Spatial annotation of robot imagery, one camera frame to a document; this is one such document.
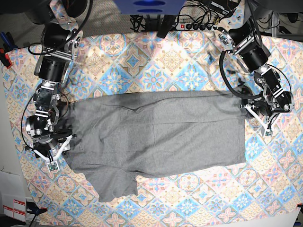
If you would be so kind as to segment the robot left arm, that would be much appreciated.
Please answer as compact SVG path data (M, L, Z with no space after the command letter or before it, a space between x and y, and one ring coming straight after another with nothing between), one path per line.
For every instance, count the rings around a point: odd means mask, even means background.
M278 72L268 64L270 52L262 42L252 2L249 0L247 4L250 17L242 27L229 31L222 27L217 29L220 41L232 47L221 52L219 58L221 76L231 93L241 99L241 108L245 108L250 115L260 113L263 116L274 117L276 114L288 113L292 110L292 92L283 89ZM239 92L230 85L223 68L223 60L227 53L243 61L245 69L253 73L254 81L263 89L262 92L254 95L245 87Z

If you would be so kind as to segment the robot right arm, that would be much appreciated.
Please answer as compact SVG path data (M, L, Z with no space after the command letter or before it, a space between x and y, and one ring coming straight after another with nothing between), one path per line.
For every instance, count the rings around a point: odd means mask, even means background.
M52 158L67 151L73 138L72 131L56 130L60 118L62 94L67 69L73 64L76 49L82 39L82 28L92 11L91 0L29 0L25 6L26 16L38 25L44 25L41 35L41 52L30 50L38 56L35 75L41 79L31 100L36 110L27 118L25 130L33 140L26 145L37 158Z

